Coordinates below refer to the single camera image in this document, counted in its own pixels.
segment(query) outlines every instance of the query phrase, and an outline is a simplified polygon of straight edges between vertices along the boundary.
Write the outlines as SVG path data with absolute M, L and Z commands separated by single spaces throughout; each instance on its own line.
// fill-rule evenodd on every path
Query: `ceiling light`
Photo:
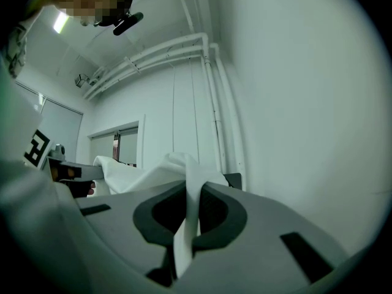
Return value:
M 39 104 L 43 105 L 43 95 L 41 93 L 38 93 L 38 100 L 39 100 Z
M 59 16 L 57 17 L 55 25 L 53 25 L 53 28 L 55 29 L 56 32 L 58 32 L 60 34 L 60 32 L 61 32 L 62 28 L 64 27 L 64 25 L 66 24 L 68 18 L 69 18 L 68 15 L 66 15 L 63 12 L 60 12 Z

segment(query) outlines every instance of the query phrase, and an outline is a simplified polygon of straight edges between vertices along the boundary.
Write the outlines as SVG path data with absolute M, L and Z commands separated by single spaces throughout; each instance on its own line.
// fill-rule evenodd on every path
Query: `white wall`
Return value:
M 349 253 L 390 200 L 390 62 L 354 0 L 219 0 L 249 189 Z
M 77 89 L 77 75 L 86 74 L 91 77 L 98 68 L 80 56 L 51 26 L 43 24 L 40 18 L 30 29 L 27 40 L 26 62 L 70 91 L 75 92 Z
M 78 136 L 76 162 L 89 164 L 90 144 L 87 136 L 91 133 L 94 121 L 94 105 L 82 98 L 80 90 L 76 86 L 60 85 L 56 80 L 39 72 L 30 64 L 24 66 L 17 80 L 44 96 L 83 113 Z
M 191 154 L 200 164 L 215 168 L 211 122 L 199 60 L 192 61 L 191 66 L 188 61 L 176 64 L 175 70 L 169 65 L 148 70 L 105 91 L 96 105 L 92 131 L 132 122 L 140 115 L 146 115 L 144 169 L 155 166 L 172 151 Z

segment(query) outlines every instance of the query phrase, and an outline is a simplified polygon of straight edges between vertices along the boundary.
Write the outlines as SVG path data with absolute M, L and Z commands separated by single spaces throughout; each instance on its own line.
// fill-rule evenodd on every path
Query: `metal bracket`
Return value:
M 141 72 L 139 70 L 139 68 L 135 65 L 135 63 L 133 63 L 128 57 L 124 58 L 125 62 L 128 63 L 132 68 L 135 69 L 136 72 L 138 72 L 141 75 Z

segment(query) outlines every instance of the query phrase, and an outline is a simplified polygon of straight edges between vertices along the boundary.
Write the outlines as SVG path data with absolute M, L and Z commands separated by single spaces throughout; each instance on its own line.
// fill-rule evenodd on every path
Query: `white fabric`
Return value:
M 119 164 L 112 158 L 96 157 L 95 166 L 104 171 L 105 183 L 111 194 L 120 194 L 143 190 L 150 187 L 185 180 L 187 189 L 186 219 L 175 236 L 176 272 L 180 277 L 192 261 L 192 239 L 197 235 L 198 206 L 200 191 L 206 182 L 228 185 L 225 177 L 218 171 L 199 166 L 189 154 L 167 154 L 164 159 L 150 171 Z M 97 194 L 102 195 L 98 181 Z

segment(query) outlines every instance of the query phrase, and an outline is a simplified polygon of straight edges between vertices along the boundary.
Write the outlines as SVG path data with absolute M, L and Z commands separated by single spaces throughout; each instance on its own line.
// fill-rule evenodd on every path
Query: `gray surface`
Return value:
M 133 222 L 135 208 L 143 201 L 164 193 L 184 181 L 177 181 L 151 189 L 125 194 L 78 198 L 80 208 L 101 204 L 110 210 L 86 216 L 93 230 L 129 266 L 142 274 L 160 268 L 165 256 L 165 248 L 147 243 Z
M 117 256 L 69 189 L 41 171 L 0 162 L 0 212 L 22 251 L 65 293 L 173 293 Z
M 75 178 L 76 182 L 92 181 L 95 179 L 103 179 L 104 172 L 102 167 L 94 167 L 92 165 L 75 164 L 72 162 L 61 162 L 60 165 L 65 165 L 66 167 L 81 168 L 81 177 Z
M 229 246 L 199 252 L 174 285 L 180 293 L 290 293 L 310 283 L 280 236 L 298 232 L 333 267 L 347 259 L 329 235 L 288 207 L 250 193 L 208 183 L 247 211 L 243 232 Z

